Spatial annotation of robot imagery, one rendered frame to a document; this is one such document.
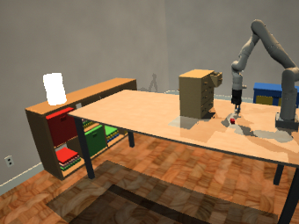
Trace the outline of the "dark brown wooden drawer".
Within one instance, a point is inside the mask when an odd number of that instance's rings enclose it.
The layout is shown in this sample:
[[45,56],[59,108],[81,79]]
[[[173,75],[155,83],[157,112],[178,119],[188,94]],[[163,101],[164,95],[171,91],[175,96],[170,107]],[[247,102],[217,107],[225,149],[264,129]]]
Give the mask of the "dark brown wooden drawer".
[[201,93],[201,104],[204,104],[208,100],[208,89],[205,89]]
[[208,87],[208,76],[205,76],[201,79],[201,91],[205,90]]
[[211,98],[213,95],[214,95],[214,88],[209,87],[208,88],[208,98]]
[[208,101],[201,106],[201,118],[208,112]]
[[211,107],[213,106],[213,103],[214,103],[214,97],[211,97],[209,100],[208,100],[208,111],[211,109]]
[[[222,84],[222,73],[213,72],[208,75],[208,87],[218,87]],[[218,86],[217,86],[218,83]]]

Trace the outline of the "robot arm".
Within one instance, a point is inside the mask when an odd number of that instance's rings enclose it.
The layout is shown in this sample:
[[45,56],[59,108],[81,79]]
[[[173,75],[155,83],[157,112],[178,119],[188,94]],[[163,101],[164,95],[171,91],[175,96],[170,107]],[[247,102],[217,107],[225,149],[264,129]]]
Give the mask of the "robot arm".
[[295,82],[299,81],[299,68],[292,62],[279,42],[266,29],[266,26],[261,20],[254,20],[251,28],[252,36],[242,48],[239,54],[239,61],[234,61],[231,65],[233,83],[242,83],[243,76],[240,72],[245,69],[247,59],[259,39],[261,39],[266,51],[285,69],[281,77],[282,96],[280,117],[282,119],[294,119],[297,97]]

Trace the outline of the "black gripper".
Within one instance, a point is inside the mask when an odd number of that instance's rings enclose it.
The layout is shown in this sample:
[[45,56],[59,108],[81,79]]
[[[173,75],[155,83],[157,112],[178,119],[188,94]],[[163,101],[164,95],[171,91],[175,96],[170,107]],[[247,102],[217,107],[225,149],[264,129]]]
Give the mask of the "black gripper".
[[231,103],[235,105],[235,109],[240,111],[240,105],[242,104],[242,89],[247,89],[247,86],[243,85],[242,83],[233,83],[232,84],[232,99]]

